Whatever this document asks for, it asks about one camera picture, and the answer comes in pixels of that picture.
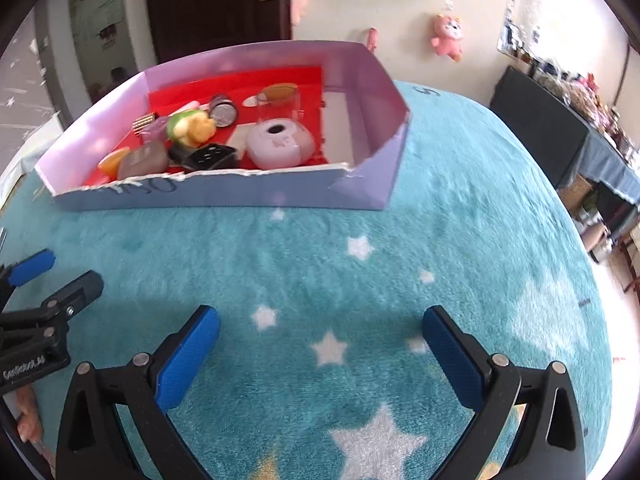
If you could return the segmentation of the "person's left hand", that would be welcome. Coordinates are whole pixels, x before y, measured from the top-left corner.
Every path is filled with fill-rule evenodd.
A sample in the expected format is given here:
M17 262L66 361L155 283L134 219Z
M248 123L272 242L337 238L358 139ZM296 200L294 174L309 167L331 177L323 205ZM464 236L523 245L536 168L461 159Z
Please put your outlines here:
M15 399L18 409L18 435L23 442L40 442L43 430L34 389L31 385L18 388L15 391Z

